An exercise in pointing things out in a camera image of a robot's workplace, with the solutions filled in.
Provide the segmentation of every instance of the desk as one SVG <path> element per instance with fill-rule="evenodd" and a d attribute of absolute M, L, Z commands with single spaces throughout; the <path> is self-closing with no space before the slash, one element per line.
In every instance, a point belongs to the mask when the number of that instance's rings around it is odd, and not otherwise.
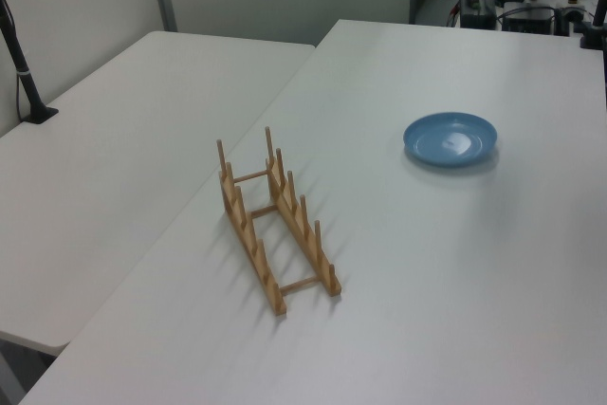
<path fill-rule="evenodd" d="M 312 46 L 155 32 L 0 140 L 0 339 L 58 354 Z"/>
<path fill-rule="evenodd" d="M 211 179 L 23 405 L 600 403 L 602 55 L 555 40 L 338 22 L 229 160 L 263 168 L 271 126 L 341 299 L 302 290 L 274 317 Z M 406 157 L 406 126 L 445 110 L 493 122 L 497 154 Z M 260 222 L 279 281 L 302 278 L 282 225 Z"/>

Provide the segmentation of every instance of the floor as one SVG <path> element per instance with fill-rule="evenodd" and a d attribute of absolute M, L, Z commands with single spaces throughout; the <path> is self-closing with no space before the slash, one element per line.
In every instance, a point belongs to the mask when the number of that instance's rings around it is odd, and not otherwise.
<path fill-rule="evenodd" d="M 415 23 L 443 27 L 455 0 L 417 0 Z M 0 405 L 17 405 L 53 358 L 0 341 Z"/>
<path fill-rule="evenodd" d="M 16 405 L 54 360 L 49 355 L 0 341 L 0 405 Z"/>
<path fill-rule="evenodd" d="M 457 0 L 417 0 L 415 23 L 421 26 L 444 27 Z"/>

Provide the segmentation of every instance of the white table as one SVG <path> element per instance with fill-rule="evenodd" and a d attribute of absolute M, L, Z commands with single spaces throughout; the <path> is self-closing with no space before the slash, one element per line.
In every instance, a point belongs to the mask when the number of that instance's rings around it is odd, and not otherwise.
<path fill-rule="evenodd" d="M 274 317 L 211 179 L 23 405 L 600 403 L 602 78 L 601 54 L 574 41 L 339 22 L 229 160 L 262 169 L 271 126 L 341 299 L 317 285 Z M 406 126 L 447 110 L 495 125 L 489 161 L 405 156 Z M 249 207 L 266 192 L 245 187 Z M 268 217 L 279 282 L 304 277 Z"/>
<path fill-rule="evenodd" d="M 0 339 L 58 354 L 312 46 L 154 32 L 0 140 Z"/>

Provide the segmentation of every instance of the plate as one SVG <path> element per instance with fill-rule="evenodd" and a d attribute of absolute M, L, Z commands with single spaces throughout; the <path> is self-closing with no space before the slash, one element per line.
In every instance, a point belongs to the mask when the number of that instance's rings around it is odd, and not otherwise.
<path fill-rule="evenodd" d="M 435 166 L 459 167 L 481 161 L 495 146 L 497 131 L 466 113 L 438 113 L 416 120 L 403 136 L 407 151 Z"/>

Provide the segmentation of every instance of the black desk lamp stand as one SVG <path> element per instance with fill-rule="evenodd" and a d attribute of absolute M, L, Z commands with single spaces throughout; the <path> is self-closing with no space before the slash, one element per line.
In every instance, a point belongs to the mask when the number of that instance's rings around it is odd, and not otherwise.
<path fill-rule="evenodd" d="M 605 13 L 607 12 L 607 0 L 598 0 L 597 11 L 592 20 L 592 24 L 583 32 L 584 36 L 579 40 L 579 46 L 584 49 L 603 49 L 603 38 L 607 31 L 603 23 L 605 22 Z"/>
<path fill-rule="evenodd" d="M 28 95 L 30 111 L 29 116 L 26 116 L 23 121 L 43 123 L 45 120 L 56 115 L 59 110 L 45 106 L 45 104 L 42 103 L 42 100 L 40 100 L 38 89 L 36 89 L 34 79 L 29 72 L 26 57 L 23 55 L 19 40 L 17 40 L 17 30 L 12 20 L 12 15 L 10 14 L 9 4 L 7 4 L 6 0 L 0 0 L 0 28 L 2 29 L 4 40 L 7 42 L 10 57 L 12 57 L 12 61 L 17 69 L 17 75 Z"/>

